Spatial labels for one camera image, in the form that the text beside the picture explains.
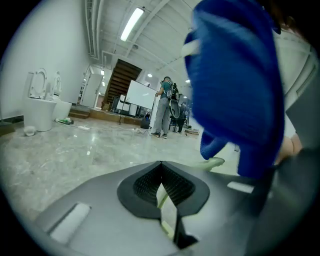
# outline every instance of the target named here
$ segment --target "fluorescent light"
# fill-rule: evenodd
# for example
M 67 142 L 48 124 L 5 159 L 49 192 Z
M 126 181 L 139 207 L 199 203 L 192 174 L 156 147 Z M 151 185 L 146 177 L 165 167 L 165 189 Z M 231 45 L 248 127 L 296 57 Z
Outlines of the fluorescent light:
M 132 13 L 128 23 L 125 25 L 125 28 L 122 32 L 122 35 L 120 37 L 120 39 L 122 41 L 127 41 L 128 36 L 131 32 L 131 30 L 134 28 L 135 24 L 137 23 L 137 21 L 140 19 L 141 15 L 144 13 L 143 10 L 141 10 L 140 8 L 136 8 L 134 10 L 134 12 Z

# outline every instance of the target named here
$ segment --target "marble floor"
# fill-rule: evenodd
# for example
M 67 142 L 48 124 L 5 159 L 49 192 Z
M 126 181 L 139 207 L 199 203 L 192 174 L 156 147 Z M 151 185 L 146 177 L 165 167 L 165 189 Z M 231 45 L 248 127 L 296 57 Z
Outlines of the marble floor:
M 27 137 L 22 124 L 0 137 L 0 178 L 12 206 L 34 220 L 51 203 L 83 182 L 157 160 L 185 165 L 203 162 L 197 137 L 170 132 L 168 139 L 137 133 L 136 125 L 74 119 L 75 126 L 53 123 Z

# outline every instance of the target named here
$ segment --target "blue fabric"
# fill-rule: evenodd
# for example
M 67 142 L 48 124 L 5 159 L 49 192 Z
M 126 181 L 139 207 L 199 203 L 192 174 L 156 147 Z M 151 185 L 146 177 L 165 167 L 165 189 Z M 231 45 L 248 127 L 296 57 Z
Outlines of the blue fabric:
M 203 0 L 193 11 L 199 54 L 185 65 L 193 114 L 204 127 L 200 152 L 213 157 L 227 142 L 240 147 L 238 174 L 260 178 L 284 135 L 284 96 L 272 20 L 250 0 Z

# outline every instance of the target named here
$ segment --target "toilet bowl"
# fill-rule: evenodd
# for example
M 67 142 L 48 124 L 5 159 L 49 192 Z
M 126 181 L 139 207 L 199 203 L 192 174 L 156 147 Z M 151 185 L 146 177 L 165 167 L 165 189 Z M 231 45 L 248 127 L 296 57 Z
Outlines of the toilet bowl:
M 65 119 L 68 117 L 72 104 L 69 102 L 61 101 L 60 95 L 62 92 L 62 82 L 60 77 L 60 72 L 57 71 L 54 74 L 54 83 L 50 89 L 50 99 L 56 102 L 55 108 L 52 114 L 52 120 Z
M 55 101 L 45 100 L 47 73 L 43 68 L 29 72 L 22 96 L 24 126 L 45 132 L 52 128 Z

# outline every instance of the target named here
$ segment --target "black shoe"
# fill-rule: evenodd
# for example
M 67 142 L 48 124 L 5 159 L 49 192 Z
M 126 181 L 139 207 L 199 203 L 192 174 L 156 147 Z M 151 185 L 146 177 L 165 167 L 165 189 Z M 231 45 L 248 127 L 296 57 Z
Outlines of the black shoe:
M 157 133 L 157 132 L 152 132 L 151 135 L 156 136 L 158 138 L 160 137 L 160 133 Z

